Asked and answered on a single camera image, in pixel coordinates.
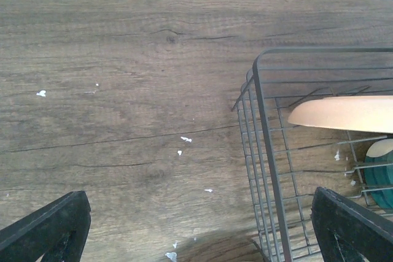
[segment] wooden table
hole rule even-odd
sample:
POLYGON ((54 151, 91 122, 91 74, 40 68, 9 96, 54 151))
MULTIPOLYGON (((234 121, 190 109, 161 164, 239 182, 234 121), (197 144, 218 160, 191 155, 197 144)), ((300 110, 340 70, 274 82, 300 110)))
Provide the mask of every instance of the wooden table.
POLYGON ((392 16, 392 0, 0 0, 0 228, 85 190, 83 261, 258 261, 230 112, 246 71, 265 47, 391 45, 392 16))

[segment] metal wire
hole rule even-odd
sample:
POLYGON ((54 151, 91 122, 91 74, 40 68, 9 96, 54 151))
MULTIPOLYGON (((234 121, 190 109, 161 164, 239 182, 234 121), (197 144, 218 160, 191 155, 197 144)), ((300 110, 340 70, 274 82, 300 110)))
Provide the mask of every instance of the metal wire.
POLYGON ((271 48, 262 52, 254 61, 252 69, 246 75, 246 82, 241 87, 241 94, 236 100, 233 110, 236 109, 239 118, 241 140, 243 144, 244 158, 246 161, 247 175, 251 190, 251 198, 257 222, 258 237, 263 255, 270 261, 299 261, 315 258, 320 255, 316 237, 312 229, 309 214, 311 193, 301 193, 298 189, 300 175, 313 175, 315 173, 356 174, 359 178, 359 193, 347 197, 354 199, 363 198, 365 206, 370 210, 380 213, 383 216, 393 216, 393 210, 381 212, 381 208, 376 206, 370 195, 371 191, 393 189, 393 185, 372 187, 368 186, 362 177, 362 169, 390 166, 393 163, 367 163, 359 161, 355 144, 364 142, 375 142, 387 138, 386 135, 369 136, 365 134, 362 138, 355 138, 350 131, 345 131, 346 139, 329 143, 305 145, 301 147, 290 147, 289 132, 297 130, 298 126, 288 126, 284 110, 288 111, 293 106, 309 99, 323 98, 326 96, 353 96, 359 94, 391 94, 393 93, 393 63, 370 66, 325 66, 309 67, 301 64, 299 66, 276 67, 264 64, 265 55, 278 55, 285 53, 392 53, 393 48, 373 48, 373 47, 283 47, 271 48), (336 76, 329 79, 319 76, 319 73, 326 74, 329 71, 354 71, 353 75, 346 75, 348 79, 336 76), (392 70, 389 75, 384 71, 392 70), (285 77, 285 71, 296 71, 294 77, 285 77), (361 77, 355 75, 356 71, 362 73, 361 77), (279 87, 277 93, 267 92, 272 85, 283 85, 279 87), (307 86, 306 93, 298 91, 298 85, 307 86), (273 106, 267 104, 267 100, 274 101, 273 106), (278 126, 274 126, 267 112, 274 111, 277 114, 278 126), (274 149, 274 137, 280 134, 281 144, 284 149, 274 149), (353 167, 344 171, 328 169, 295 169, 294 152, 306 152, 317 148, 329 148, 334 145, 348 145, 353 159, 353 167), (284 155, 288 171, 280 172, 282 162, 277 156, 284 155), (293 187, 292 196, 282 195, 283 179, 290 179, 293 187), (293 212, 286 212, 288 206, 296 207, 293 212), (291 244, 294 239, 301 242, 291 244))

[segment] metal wire basket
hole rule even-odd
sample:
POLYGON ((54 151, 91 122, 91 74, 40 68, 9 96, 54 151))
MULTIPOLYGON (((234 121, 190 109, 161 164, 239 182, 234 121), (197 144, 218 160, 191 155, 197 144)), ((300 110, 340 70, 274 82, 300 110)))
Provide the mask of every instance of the metal wire basket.
POLYGON ((266 260, 322 260, 310 218, 317 186, 393 216, 370 194, 393 187, 369 187, 362 172, 373 166, 363 163, 368 147, 388 134, 287 122, 291 110, 310 99, 393 94, 391 53, 393 48, 289 47, 265 50, 254 61, 233 109, 266 260))

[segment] gray metal frame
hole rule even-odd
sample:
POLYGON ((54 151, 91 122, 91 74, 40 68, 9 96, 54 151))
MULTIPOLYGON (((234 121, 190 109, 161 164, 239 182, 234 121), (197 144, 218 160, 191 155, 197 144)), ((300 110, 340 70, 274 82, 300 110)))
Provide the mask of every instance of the gray metal frame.
MULTIPOLYGON (((235 105, 233 106, 233 110, 237 110, 239 117, 239 125, 241 131, 241 139, 243 143, 243 151, 246 160, 246 168, 247 174, 249 178, 249 184, 251 189, 251 197, 252 203, 254 206, 255 219, 257 222, 257 229, 259 235, 259 241, 261 245, 261 249, 263 249, 263 255, 265 258, 270 261, 295 261, 302 260, 308 257, 312 257, 318 255, 320 253, 319 247, 317 243, 310 242, 311 236, 314 236, 313 232, 310 232, 306 228, 306 222, 310 221, 309 216, 305 216, 303 208, 302 208, 302 199, 303 198, 312 198, 312 195, 300 195, 298 192, 298 183, 296 179, 296 175, 298 173, 314 173, 314 172, 323 172, 323 171, 312 171, 312 170, 302 170, 295 171, 292 166, 292 157, 291 150, 289 148, 288 140, 287 140, 287 130, 290 128, 296 128, 296 126, 285 127, 284 120, 282 116, 282 110, 284 108, 293 107, 306 99, 310 98, 321 98, 324 96, 340 96, 340 95, 357 95, 357 94, 391 94, 393 93, 393 83, 392 87, 385 90, 374 91, 370 86, 371 83, 383 82, 386 80, 393 80, 393 77, 385 77, 382 75, 381 77, 374 77, 371 79, 335 79, 335 80, 304 80, 304 81, 296 81, 294 83, 307 84, 310 85, 318 85, 321 83, 330 83, 328 87, 315 87, 314 90, 308 92, 307 94, 293 94, 293 100, 289 105, 282 106, 280 105, 279 96, 265 96, 264 87, 272 84, 280 84, 283 83, 282 80, 265 80, 264 79, 264 71, 381 71, 383 70, 391 70, 393 69, 393 63, 387 66, 370 66, 370 67, 268 67, 264 64, 263 59, 266 55, 272 54, 285 54, 285 53, 393 53, 393 48, 380 48, 380 47, 281 47, 281 48, 271 48, 262 52, 254 61, 252 69, 246 75, 246 82, 241 87, 241 94, 237 99, 235 105), (360 82, 364 83, 362 87, 355 87, 352 89, 347 89, 345 91, 337 92, 335 89, 335 84, 342 82, 360 82), (275 101, 275 108, 278 112, 279 125, 280 128, 272 129, 270 127, 269 118, 267 115, 267 105, 266 99, 273 99, 275 101), (285 150, 274 151, 273 142, 272 142, 272 132, 281 132, 282 139, 285 144, 285 150), (276 155, 278 153, 286 153, 287 159, 289 163, 289 173, 285 173, 285 175, 290 175, 292 179, 292 183, 294 186, 295 196, 291 198, 283 198, 281 193, 281 184, 280 184, 280 176, 283 174, 279 174, 277 165, 276 165, 276 155), (265 167, 265 160, 263 156, 267 157, 268 168, 270 175, 265 167), (298 211, 299 211, 299 220, 297 222, 292 222, 291 224, 287 224, 286 211, 285 211, 285 202, 286 201, 295 201, 297 203, 298 211), (290 243, 290 235, 289 228, 293 228, 294 226, 300 226, 303 229, 303 235, 305 240, 305 246, 300 248, 291 247, 290 243), (297 255, 298 252, 307 253, 301 256, 297 255)), ((369 202, 370 195, 368 194, 373 190, 381 190, 381 189, 392 189, 393 187, 373 187, 369 188, 363 182, 363 177, 361 174, 361 169, 366 167, 372 167, 376 165, 364 165, 359 162, 357 159, 356 151, 354 148, 354 144, 356 142, 363 141, 375 141, 378 139, 387 138, 386 135, 373 137, 365 137, 362 139, 353 139, 350 131, 346 131, 348 140, 335 142, 333 144, 341 145, 341 144, 349 144, 352 151, 352 156, 354 160, 354 168, 351 171, 346 171, 345 173, 353 173, 356 172, 361 185, 361 191, 358 196, 349 196, 352 198, 359 198, 361 196, 365 197, 367 206, 372 208, 371 203, 369 202)), ((302 149, 307 148, 315 148, 315 147, 323 147, 327 144, 307 146, 302 149)), ((393 163, 383 163, 381 165, 391 165, 393 163)), ((337 172, 343 173, 344 171, 326 171, 326 172, 337 172)), ((390 212, 387 212, 384 215, 393 215, 390 212)))

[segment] white speck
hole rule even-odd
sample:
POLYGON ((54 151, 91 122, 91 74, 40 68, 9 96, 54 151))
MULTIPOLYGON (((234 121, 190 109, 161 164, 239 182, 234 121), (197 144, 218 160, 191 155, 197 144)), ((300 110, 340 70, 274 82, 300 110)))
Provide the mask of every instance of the white speck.
POLYGON ((183 139, 185 142, 191 142, 192 141, 192 139, 188 138, 188 137, 181 136, 180 138, 183 139))
POLYGON ((177 261, 177 253, 176 252, 165 253, 165 256, 167 256, 172 262, 177 261))
POLYGON ((340 150, 337 150, 336 155, 334 156, 336 161, 340 160, 340 150))
POLYGON ((42 97, 44 98, 44 97, 46 97, 46 93, 47 93, 46 90, 41 90, 40 92, 37 92, 36 94, 37 94, 38 96, 42 96, 42 97))

